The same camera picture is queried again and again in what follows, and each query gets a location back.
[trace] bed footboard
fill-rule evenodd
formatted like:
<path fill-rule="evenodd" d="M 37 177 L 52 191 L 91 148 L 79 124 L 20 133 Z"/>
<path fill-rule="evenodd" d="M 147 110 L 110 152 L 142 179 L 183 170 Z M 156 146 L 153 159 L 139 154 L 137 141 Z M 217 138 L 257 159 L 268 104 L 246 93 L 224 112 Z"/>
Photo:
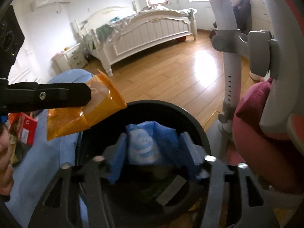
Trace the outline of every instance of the bed footboard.
<path fill-rule="evenodd" d="M 138 16 L 110 42 L 104 44 L 98 40 L 96 31 L 92 30 L 98 58 L 109 76 L 112 75 L 112 64 L 139 51 L 191 34 L 196 40 L 197 27 L 194 11 L 192 10 L 188 17 L 169 12 L 162 11 L 162 13 Z"/>

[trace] black bracket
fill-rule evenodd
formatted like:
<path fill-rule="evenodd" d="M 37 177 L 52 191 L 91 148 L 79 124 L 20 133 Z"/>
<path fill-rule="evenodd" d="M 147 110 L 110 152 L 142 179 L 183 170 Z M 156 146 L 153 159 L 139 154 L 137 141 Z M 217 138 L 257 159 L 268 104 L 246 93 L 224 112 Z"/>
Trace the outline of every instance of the black bracket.
<path fill-rule="evenodd" d="M 225 188 L 229 185 L 226 227 L 279 228 L 263 190 L 246 164 L 230 166 L 211 155 L 201 165 L 204 186 L 193 228 L 218 228 Z M 82 228 L 79 214 L 79 184 L 85 184 L 91 228 L 114 228 L 107 194 L 103 188 L 109 174 L 106 160 L 90 160 L 83 166 L 60 169 L 40 199 L 28 228 Z"/>
<path fill-rule="evenodd" d="M 20 82 L 8 85 L 0 79 L 0 115 L 49 108 L 82 107 L 91 100 L 85 83 L 41 84 Z"/>

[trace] finger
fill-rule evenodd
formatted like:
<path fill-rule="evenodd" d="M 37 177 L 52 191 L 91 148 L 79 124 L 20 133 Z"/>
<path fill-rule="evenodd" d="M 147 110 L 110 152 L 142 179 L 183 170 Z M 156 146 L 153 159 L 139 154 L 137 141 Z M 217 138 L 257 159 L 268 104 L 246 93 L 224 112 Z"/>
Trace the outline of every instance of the finger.
<path fill-rule="evenodd" d="M 0 174 L 0 188 L 5 188 L 13 181 L 13 167 L 11 164 L 7 167 L 5 173 Z"/>
<path fill-rule="evenodd" d="M 10 147 L 10 135 L 5 129 L 0 135 L 0 155 L 6 153 L 7 149 Z"/>
<path fill-rule="evenodd" d="M 8 196 L 12 191 L 13 185 L 14 179 L 6 187 L 0 188 L 0 195 Z"/>
<path fill-rule="evenodd" d="M 7 167 L 11 163 L 10 159 L 12 154 L 13 154 L 13 149 L 11 146 L 9 146 L 6 154 L 0 157 L 0 173 L 4 173 L 6 171 Z"/>
<path fill-rule="evenodd" d="M 0 156 L 6 154 L 7 147 L 0 145 Z"/>

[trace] black bin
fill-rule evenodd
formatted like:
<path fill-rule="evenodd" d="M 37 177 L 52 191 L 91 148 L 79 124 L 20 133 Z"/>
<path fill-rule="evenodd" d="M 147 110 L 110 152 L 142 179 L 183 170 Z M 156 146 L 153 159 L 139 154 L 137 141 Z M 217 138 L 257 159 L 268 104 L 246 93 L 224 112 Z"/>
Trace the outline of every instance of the black bin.
<path fill-rule="evenodd" d="M 144 100 L 128 104 L 124 110 L 113 114 L 99 122 L 87 131 L 84 131 L 81 146 L 76 153 L 76 163 L 85 164 L 96 155 L 101 155 L 107 146 L 116 143 L 122 132 L 126 132 L 126 126 L 133 123 L 139 124 L 145 121 L 156 121 L 161 125 L 174 128 L 177 134 L 188 132 L 196 145 L 204 147 L 210 154 L 207 136 L 200 123 L 186 110 L 164 101 Z M 125 166 L 121 172 L 121 178 L 132 178 L 135 166 Z M 177 174 L 187 177 L 184 169 L 179 169 Z M 156 206 L 143 206 L 132 198 L 137 191 L 137 184 L 124 182 L 120 179 L 114 185 L 107 185 L 107 195 L 116 226 L 123 227 L 149 227 L 165 224 L 178 218 L 195 203 L 201 187 L 188 181 L 176 195 L 175 200 L 168 206 L 157 208 Z M 84 185 L 81 185 L 82 198 L 86 202 Z"/>

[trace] gray clamp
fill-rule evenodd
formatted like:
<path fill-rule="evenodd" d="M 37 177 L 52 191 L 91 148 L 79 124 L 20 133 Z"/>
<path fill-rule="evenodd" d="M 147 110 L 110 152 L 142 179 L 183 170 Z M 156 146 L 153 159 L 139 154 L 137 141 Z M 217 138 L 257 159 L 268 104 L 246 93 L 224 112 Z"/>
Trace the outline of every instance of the gray clamp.
<path fill-rule="evenodd" d="M 223 101 L 223 111 L 218 114 L 217 118 L 221 123 L 226 123 L 228 120 L 233 120 L 236 107 L 231 107 Z"/>
<path fill-rule="evenodd" d="M 246 35 L 240 30 L 216 30 L 211 43 L 217 51 L 237 53 L 247 58 L 252 73 L 264 77 L 270 70 L 270 77 L 277 78 L 279 45 L 269 31 Z"/>

